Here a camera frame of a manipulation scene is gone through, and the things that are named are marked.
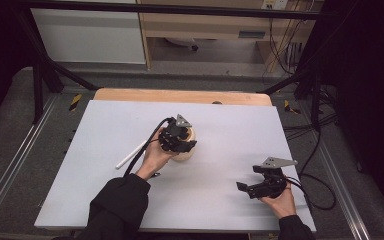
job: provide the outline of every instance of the person's left hand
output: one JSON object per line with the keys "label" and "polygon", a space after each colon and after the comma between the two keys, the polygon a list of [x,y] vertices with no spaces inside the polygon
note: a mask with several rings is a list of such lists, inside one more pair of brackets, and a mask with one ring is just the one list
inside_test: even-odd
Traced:
{"label": "person's left hand", "polygon": [[175,152],[166,152],[161,148],[158,135],[163,130],[160,128],[152,137],[151,143],[146,148],[145,157],[136,175],[148,180],[154,173],[164,167],[170,158],[178,155]]}

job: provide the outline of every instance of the person's right hand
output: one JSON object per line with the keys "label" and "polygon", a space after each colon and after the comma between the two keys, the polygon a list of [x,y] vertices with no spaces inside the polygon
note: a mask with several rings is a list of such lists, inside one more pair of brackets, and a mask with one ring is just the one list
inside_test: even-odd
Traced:
{"label": "person's right hand", "polygon": [[160,128],[152,137],[151,143],[146,148],[142,165],[136,172],[136,175],[144,180],[148,180],[154,173],[164,167],[170,158],[178,155],[178,153],[167,152],[161,148],[158,135],[162,130],[163,128]]}
{"label": "person's right hand", "polygon": [[269,205],[279,219],[297,214],[290,182],[287,183],[285,190],[277,198],[263,197],[259,200]]}

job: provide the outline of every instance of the floor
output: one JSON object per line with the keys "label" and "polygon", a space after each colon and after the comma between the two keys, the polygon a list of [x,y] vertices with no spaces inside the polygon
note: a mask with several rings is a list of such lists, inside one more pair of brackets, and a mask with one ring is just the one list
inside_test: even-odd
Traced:
{"label": "floor", "polygon": [[[274,73],[265,71],[265,65],[252,41],[200,40],[198,46],[198,51],[193,51],[158,39],[150,70],[143,66],[124,65],[111,66],[109,70],[99,64],[83,68],[81,65],[71,66],[70,69],[96,85],[120,88],[255,92],[288,77],[280,70]],[[11,186],[0,189],[3,193],[0,198],[0,239],[50,239],[69,234],[33,226],[40,211],[40,202],[46,198],[87,102],[94,94],[67,78],[62,80],[66,85],[63,93],[44,91],[49,99],[47,103],[53,103],[53,108],[40,128],[34,128],[31,124],[34,105],[28,69],[14,77],[10,92],[0,109],[0,180],[7,181]],[[285,129],[309,123],[309,100],[295,100],[295,87],[291,84],[270,96]],[[327,86],[323,90],[334,93],[334,89]],[[68,111],[74,96],[79,93],[82,99],[76,110]],[[285,100],[290,104],[288,111],[285,111]],[[334,114],[334,109],[328,103],[322,104],[320,110],[320,119],[328,119]],[[39,131],[39,134],[31,139],[28,151],[17,152],[20,145],[26,144],[23,141],[32,129]],[[340,123],[329,121],[321,132],[321,140],[317,145],[314,131],[285,130],[291,154],[300,162],[297,171],[304,168],[307,158],[318,146],[305,172],[327,183],[338,196],[338,202],[331,210],[313,209],[317,239],[384,239],[384,199],[371,177],[358,172]],[[22,164],[14,165],[12,160],[15,156],[22,159]],[[14,165],[18,174],[3,178],[8,176],[5,171],[9,165]],[[338,178],[332,177],[335,171],[339,174],[339,182]],[[302,183],[316,206],[327,207],[332,203],[332,194],[323,184],[310,177],[303,177]],[[338,185],[345,192],[338,190]],[[357,222],[361,223],[357,227],[363,229],[356,229],[350,224],[356,219],[361,220]],[[255,240],[271,238],[266,233],[252,237]]]}

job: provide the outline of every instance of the table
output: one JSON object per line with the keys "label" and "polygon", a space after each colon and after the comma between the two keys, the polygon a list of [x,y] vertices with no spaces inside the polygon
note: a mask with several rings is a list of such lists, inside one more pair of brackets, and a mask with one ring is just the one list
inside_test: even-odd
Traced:
{"label": "table", "polygon": [[[214,101],[224,104],[206,104]],[[35,226],[55,230],[85,227],[89,202],[108,180],[122,176],[127,168],[126,164],[116,170],[115,165],[149,137],[162,119],[180,113],[197,133],[196,151],[185,162],[170,161],[160,171],[161,176],[149,180],[150,203],[140,230],[277,230],[278,221],[271,210],[236,189],[236,181],[262,181],[261,175],[252,172],[252,165],[261,164],[269,156],[291,159],[276,108],[270,105],[268,96],[260,94],[98,90]],[[283,170],[297,177],[295,167]],[[294,188],[293,192],[298,215],[315,231],[302,193]]]}

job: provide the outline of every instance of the gray carpet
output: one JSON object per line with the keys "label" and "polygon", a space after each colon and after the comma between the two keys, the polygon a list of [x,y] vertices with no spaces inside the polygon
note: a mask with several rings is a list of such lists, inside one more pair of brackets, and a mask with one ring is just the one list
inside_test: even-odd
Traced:
{"label": "gray carpet", "polygon": [[[253,77],[220,78],[86,73],[82,76],[100,86],[121,88],[254,92],[266,88],[271,83],[271,81],[262,82]],[[74,112],[68,111],[77,91],[70,89],[78,88],[76,84],[67,79],[64,82],[69,85],[67,91],[59,95],[48,122],[1,204],[0,233],[47,236],[68,234],[65,231],[47,231],[33,226],[40,210],[38,204],[46,198],[64,159],[64,151],[68,149],[69,140],[75,134],[73,130],[77,128],[88,100],[93,98],[93,92],[83,93],[76,110]],[[29,90],[32,87],[31,84],[31,75],[28,72],[20,72],[14,78],[10,93],[0,109],[0,176],[31,126],[33,119],[33,97]],[[289,100],[293,106],[300,106],[293,99],[293,90],[294,86],[288,86],[272,96],[273,104],[278,107],[280,119],[284,126],[307,124],[303,114],[284,111],[285,99]],[[321,106],[321,109],[324,112],[320,115],[321,118],[333,111],[327,105]],[[370,236],[372,239],[384,239],[384,199],[372,178],[357,171],[354,157],[341,132],[340,125],[331,124],[322,128],[322,139],[347,183],[348,190]],[[290,140],[288,143],[292,156],[299,161],[297,166],[299,171],[315,146],[314,138],[310,133],[307,133],[300,138]],[[319,157],[316,153],[305,172],[329,183]],[[314,203],[321,206],[328,206],[331,203],[332,197],[326,188],[309,178],[303,178],[302,183]],[[353,234],[339,204],[330,211],[314,209],[312,214],[317,227],[316,237],[318,239],[353,239]]]}

